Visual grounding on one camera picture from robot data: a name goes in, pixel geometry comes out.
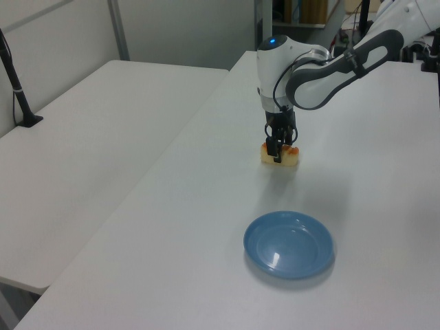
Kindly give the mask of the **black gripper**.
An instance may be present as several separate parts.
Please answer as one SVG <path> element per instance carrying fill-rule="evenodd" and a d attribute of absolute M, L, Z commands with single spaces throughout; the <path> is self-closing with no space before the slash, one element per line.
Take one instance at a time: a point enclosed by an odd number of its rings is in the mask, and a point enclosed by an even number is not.
<path fill-rule="evenodd" d="M 265 134 L 267 136 L 267 154 L 276 163 L 282 162 L 282 151 L 286 143 L 294 143 L 298 138 L 296 116 L 293 109 L 284 112 L 265 112 Z"/>

